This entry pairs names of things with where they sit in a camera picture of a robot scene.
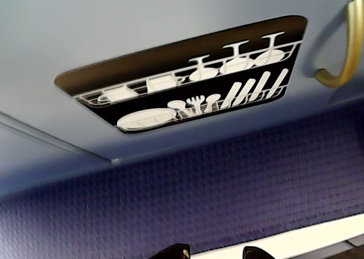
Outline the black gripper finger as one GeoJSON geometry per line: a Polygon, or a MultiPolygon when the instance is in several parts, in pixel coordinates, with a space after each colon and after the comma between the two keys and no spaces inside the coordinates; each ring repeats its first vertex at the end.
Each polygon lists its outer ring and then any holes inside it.
{"type": "Polygon", "coordinates": [[[265,250],[255,247],[255,246],[246,246],[243,249],[243,259],[275,259],[272,255],[270,255],[265,250]]]}
{"type": "Polygon", "coordinates": [[[191,246],[186,243],[176,243],[155,254],[155,259],[186,259],[191,256],[191,246]]]}

